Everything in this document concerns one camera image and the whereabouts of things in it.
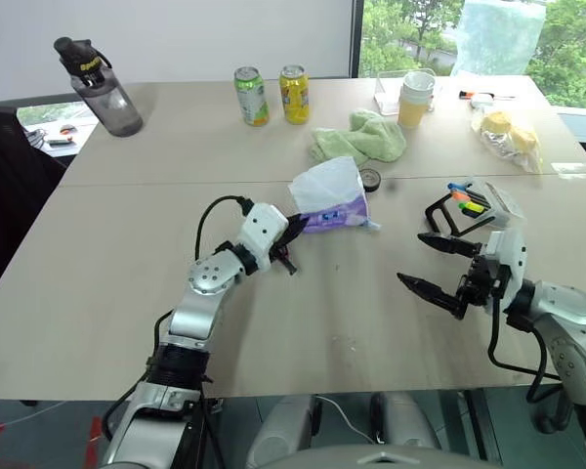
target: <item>black chair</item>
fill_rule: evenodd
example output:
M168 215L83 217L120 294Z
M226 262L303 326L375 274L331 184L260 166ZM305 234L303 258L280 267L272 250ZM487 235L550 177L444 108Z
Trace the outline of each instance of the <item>black chair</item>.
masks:
M0 107L0 277L64 172L29 144L16 110Z

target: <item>white wall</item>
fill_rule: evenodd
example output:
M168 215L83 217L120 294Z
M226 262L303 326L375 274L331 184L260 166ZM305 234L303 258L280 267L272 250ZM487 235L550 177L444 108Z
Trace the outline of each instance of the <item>white wall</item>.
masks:
M349 72L352 0L0 0L0 101L72 92L55 39L93 41L123 83Z

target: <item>plastic cup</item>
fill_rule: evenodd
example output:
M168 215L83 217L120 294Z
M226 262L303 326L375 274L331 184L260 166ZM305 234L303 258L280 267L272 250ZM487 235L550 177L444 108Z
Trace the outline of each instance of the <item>plastic cup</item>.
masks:
M434 85L434 76L425 71L409 71L403 77L399 94L399 125L406 129L414 129L419 125L428 110Z

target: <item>water bottle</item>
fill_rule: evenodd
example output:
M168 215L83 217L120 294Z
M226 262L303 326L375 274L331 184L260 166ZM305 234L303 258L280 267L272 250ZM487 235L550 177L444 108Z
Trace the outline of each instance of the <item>water bottle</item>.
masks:
M60 37L55 49L71 76L71 86L106 130L116 137L128 137L144 121L113 73L108 59L91 45L91 40L72 41Z

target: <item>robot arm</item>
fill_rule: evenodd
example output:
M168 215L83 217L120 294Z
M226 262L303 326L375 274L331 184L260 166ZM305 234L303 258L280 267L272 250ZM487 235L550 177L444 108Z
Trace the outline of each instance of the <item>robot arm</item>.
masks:
M295 272L286 244L306 225L285 218L274 206L254 204L236 244L225 242L188 271L188 286L173 312L168 332L147 361L103 460L104 468L195 467L205 416L202 382L213 326L243 278L271 267L272 260Z
M468 305L483 306L493 318L504 311L509 325L534 333L549 351L586 437L586 293L523 279L526 248L518 230L493 232L486 245L436 233L419 238L437 250L473 258L471 268L455 295L422 278L398 274L399 279L458 319Z

